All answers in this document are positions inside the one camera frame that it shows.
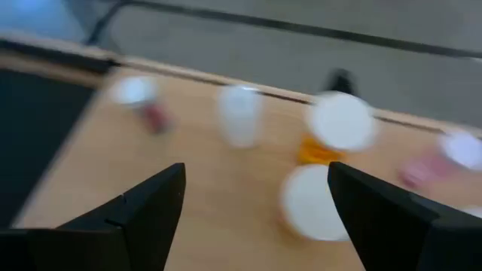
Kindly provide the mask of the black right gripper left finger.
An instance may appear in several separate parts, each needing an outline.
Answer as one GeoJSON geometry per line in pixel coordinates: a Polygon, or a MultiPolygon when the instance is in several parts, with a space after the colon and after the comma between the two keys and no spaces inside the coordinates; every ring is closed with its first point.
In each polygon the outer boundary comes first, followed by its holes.
{"type": "Polygon", "coordinates": [[[57,228],[1,231],[3,270],[162,270],[182,213],[185,165],[174,163],[57,228]]]}

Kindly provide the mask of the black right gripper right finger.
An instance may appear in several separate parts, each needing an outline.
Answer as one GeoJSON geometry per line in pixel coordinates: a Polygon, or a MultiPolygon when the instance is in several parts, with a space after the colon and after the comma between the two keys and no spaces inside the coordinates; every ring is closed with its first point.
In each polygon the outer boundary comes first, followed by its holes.
{"type": "Polygon", "coordinates": [[[328,185],[366,270],[481,271],[480,218],[341,162],[328,185]]]}

